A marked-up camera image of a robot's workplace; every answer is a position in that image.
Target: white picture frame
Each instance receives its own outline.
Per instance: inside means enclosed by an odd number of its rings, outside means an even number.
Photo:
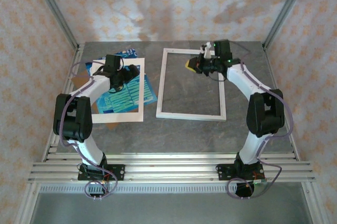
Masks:
[[[161,69],[161,73],[160,73],[160,83],[159,83],[156,118],[181,119],[181,120],[204,120],[204,121],[226,121],[225,85],[224,85],[224,78],[223,78],[222,74],[219,74],[220,115],[198,115],[198,114],[181,114],[181,113],[162,112],[165,72],[166,72],[166,63],[167,63],[167,54],[168,53],[199,55],[200,51],[198,49],[164,48],[164,50],[163,50],[163,60],[162,60],[162,69]]]
[[[142,122],[144,120],[144,75],[145,75],[145,59],[144,58],[124,58],[124,66],[140,65],[140,81],[139,81],[139,100],[138,112],[126,113],[109,113],[109,114],[92,114],[93,123],[125,123],[125,122]],[[90,75],[98,70],[101,64],[105,64],[105,59],[95,60],[90,69]]]

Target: brown cardboard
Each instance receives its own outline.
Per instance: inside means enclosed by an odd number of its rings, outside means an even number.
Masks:
[[[74,83],[74,86],[76,88],[80,88],[88,81],[89,81],[89,75],[86,70],[72,78],[72,82]],[[98,108],[97,108],[96,103],[94,103],[91,107],[96,113],[98,113]],[[108,127],[108,129],[114,129],[116,126],[118,126],[118,123],[106,123],[106,126]]]

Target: white picture frame with blue poster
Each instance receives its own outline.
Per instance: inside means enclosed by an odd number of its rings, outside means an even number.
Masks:
[[[164,50],[163,50],[163,60],[162,60],[162,69],[161,69],[161,73],[160,73],[156,118],[180,119],[180,120],[203,120],[203,121],[226,121],[225,85],[224,85],[224,78],[223,78],[222,74],[219,74],[220,115],[198,115],[198,114],[181,114],[181,113],[162,112],[165,73],[166,73],[167,54],[168,53],[199,55],[200,51],[198,49],[164,48]]]
[[[138,112],[126,113],[108,113],[108,114],[92,114],[93,123],[125,123],[125,122],[142,122],[144,120],[144,80],[145,80],[145,59],[144,58],[124,58],[124,66],[135,65],[140,66],[139,81],[139,100]],[[98,70],[101,64],[105,64],[105,59],[95,60],[90,68],[90,75]]]

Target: patterned wallpaper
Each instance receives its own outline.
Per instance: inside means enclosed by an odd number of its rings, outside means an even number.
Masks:
[[[44,0],[0,0],[0,223],[40,161],[73,50]]]
[[[264,40],[285,0],[56,0],[79,43]]]
[[[295,121],[301,158],[313,161],[331,223],[337,218],[337,0],[298,0],[268,50]]]

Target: white frame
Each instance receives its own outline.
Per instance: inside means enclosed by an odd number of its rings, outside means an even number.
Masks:
[[[167,63],[167,54],[168,53],[198,55],[200,53],[200,51],[197,50],[197,49],[164,48],[162,70],[161,70],[161,73],[160,73],[160,83],[159,83],[159,93],[158,93],[156,118],[182,119],[182,120],[204,120],[204,121],[226,121],[225,85],[224,85],[224,78],[223,78],[222,74],[219,74],[220,115],[197,115],[197,114],[181,114],[181,113],[162,112],[166,63]]]
[[[144,75],[145,75],[145,59],[144,58],[124,58],[124,66],[140,65],[140,81],[139,81],[139,102],[138,112],[136,113],[110,113],[110,114],[92,114],[93,123],[125,123],[137,122],[144,120]],[[96,62],[105,63],[105,59],[95,60]],[[98,70],[101,64],[93,63],[90,73]]]

